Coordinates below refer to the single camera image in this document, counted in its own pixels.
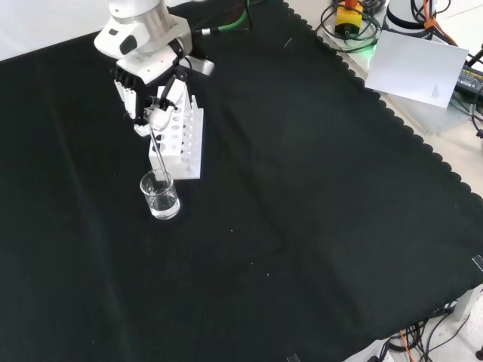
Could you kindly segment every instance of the paper sheet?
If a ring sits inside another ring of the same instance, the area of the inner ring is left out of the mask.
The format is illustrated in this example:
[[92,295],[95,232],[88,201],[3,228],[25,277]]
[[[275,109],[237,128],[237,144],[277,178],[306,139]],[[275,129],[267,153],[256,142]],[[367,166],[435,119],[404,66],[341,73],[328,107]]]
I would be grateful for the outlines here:
[[446,108],[468,50],[384,31],[367,88]]

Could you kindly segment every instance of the yellow device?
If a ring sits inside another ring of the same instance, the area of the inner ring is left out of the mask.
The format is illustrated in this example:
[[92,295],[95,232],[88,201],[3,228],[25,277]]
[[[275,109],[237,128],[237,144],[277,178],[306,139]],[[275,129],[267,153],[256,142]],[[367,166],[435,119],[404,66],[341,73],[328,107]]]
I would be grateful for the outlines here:
[[[358,2],[348,0],[343,2],[346,6],[350,6],[362,12],[363,8]],[[337,8],[337,16],[335,20],[335,33],[340,35],[357,35],[361,29],[362,15],[357,11],[347,10],[342,7]]]

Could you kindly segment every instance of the clear glass beaker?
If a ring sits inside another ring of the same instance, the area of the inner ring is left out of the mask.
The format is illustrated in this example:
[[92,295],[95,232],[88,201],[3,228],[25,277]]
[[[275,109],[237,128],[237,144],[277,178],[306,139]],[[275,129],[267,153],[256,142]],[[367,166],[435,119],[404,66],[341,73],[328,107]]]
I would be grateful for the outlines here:
[[146,198],[151,214],[160,220],[167,220],[180,211],[180,200],[169,173],[168,180],[162,170],[151,170],[141,179],[141,191]]

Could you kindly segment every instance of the water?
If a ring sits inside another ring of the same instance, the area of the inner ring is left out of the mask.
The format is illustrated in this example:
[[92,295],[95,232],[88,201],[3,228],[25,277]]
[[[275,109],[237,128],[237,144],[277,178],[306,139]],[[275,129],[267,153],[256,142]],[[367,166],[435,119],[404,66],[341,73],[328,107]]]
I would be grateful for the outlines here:
[[156,219],[166,220],[175,216],[180,211],[180,199],[176,194],[168,193],[161,197],[150,198],[149,209]]

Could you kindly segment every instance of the black cloth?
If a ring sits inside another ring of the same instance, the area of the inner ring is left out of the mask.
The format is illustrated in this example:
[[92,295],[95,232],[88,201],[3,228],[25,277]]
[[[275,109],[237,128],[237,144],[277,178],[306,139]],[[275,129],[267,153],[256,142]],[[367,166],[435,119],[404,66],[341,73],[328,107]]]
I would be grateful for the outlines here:
[[167,222],[95,34],[0,64],[1,360],[342,361],[481,283],[481,199],[283,3],[252,17],[197,41]]

